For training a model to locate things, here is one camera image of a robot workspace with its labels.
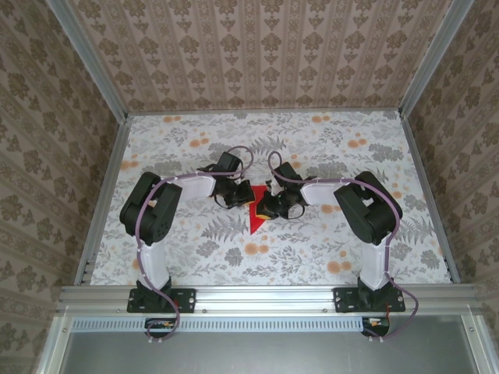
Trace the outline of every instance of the gray panel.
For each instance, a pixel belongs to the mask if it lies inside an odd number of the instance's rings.
[[[62,367],[65,374],[477,372],[460,317],[418,317],[384,343],[360,333],[180,333],[162,344],[141,333],[74,333]]]

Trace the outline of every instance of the red triangle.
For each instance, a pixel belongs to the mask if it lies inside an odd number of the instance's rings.
[[[265,185],[252,185],[251,189],[255,193],[255,201],[249,205],[249,232],[252,235],[258,228],[264,224],[265,220],[257,217],[257,204],[264,197],[267,186]]]

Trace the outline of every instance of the wall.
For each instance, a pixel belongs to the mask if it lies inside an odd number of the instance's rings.
[[[0,15],[0,373],[24,373],[73,282],[117,128],[43,0]]]
[[[129,111],[397,107],[450,0],[70,0]]]
[[[475,1],[409,116],[462,280],[499,339],[499,2]]]

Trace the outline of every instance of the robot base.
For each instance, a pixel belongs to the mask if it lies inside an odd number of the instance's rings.
[[[391,283],[376,291],[368,288],[360,278],[357,283],[357,287],[333,289],[336,312],[386,312],[387,305],[391,312],[405,312],[404,296]]]
[[[126,311],[128,313],[174,313],[172,306],[156,292],[137,281],[137,288],[130,291]],[[172,288],[172,279],[161,289],[168,295],[181,313],[194,313],[196,290],[194,288]]]

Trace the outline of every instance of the floor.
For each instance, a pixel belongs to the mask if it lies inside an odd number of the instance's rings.
[[[145,171],[179,175],[218,160],[231,146],[255,153],[247,177],[270,179],[267,154],[281,152],[302,177],[372,171],[403,209],[391,250],[400,283],[449,283],[442,251],[396,111],[145,115],[131,131],[91,284],[134,284],[136,244],[119,211]],[[237,153],[244,161],[248,155]],[[248,208],[223,210],[212,199],[179,204],[165,246],[174,284],[353,284],[359,240],[339,206],[311,206],[297,220],[267,221],[249,233]]]

